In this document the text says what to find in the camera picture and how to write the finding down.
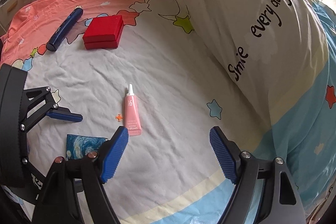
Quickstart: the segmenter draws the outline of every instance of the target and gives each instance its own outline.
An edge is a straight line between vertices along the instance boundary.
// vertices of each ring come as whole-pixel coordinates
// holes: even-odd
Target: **blue gripper pad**
[[[119,161],[121,159],[121,156],[124,153],[124,150],[128,143],[127,128],[119,127],[117,131],[114,133],[112,139],[106,141],[105,143],[108,142],[112,142],[112,145],[110,149],[106,152],[106,156],[102,162],[102,172],[100,178],[103,183],[107,182],[108,179],[113,177],[119,164]]]
[[[224,176],[231,180],[233,184],[237,184],[239,178],[236,173],[236,162],[214,128],[210,130],[210,144],[216,154]]]
[[[83,120],[83,116],[81,114],[75,114],[71,112],[57,112],[56,110],[51,110],[47,112],[46,116],[52,119],[70,122],[81,122]]]

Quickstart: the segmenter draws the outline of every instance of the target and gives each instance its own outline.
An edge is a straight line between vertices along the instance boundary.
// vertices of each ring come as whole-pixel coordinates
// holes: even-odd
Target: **navy blue pen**
[[[70,32],[71,28],[76,24],[77,20],[83,15],[82,8],[76,8],[71,12],[67,19],[60,25],[56,32],[49,39],[46,48],[49,51],[56,52],[65,36]]]

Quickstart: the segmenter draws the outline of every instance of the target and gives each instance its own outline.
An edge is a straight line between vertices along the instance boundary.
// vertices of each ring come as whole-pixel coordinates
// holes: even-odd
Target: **small canvas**
[[[92,151],[98,151],[106,138],[89,137],[80,135],[67,135],[67,159],[81,159]]]

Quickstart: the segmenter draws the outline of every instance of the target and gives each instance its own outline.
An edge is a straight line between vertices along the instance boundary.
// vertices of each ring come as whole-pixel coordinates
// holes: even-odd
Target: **white tube cap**
[[[128,85],[128,93],[126,95],[127,96],[129,96],[129,95],[134,96],[132,84]]]

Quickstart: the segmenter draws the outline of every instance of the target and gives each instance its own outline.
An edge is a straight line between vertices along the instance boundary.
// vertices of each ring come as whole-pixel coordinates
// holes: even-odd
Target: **red jewelry box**
[[[123,27],[119,15],[93,18],[83,35],[85,48],[117,48]]]

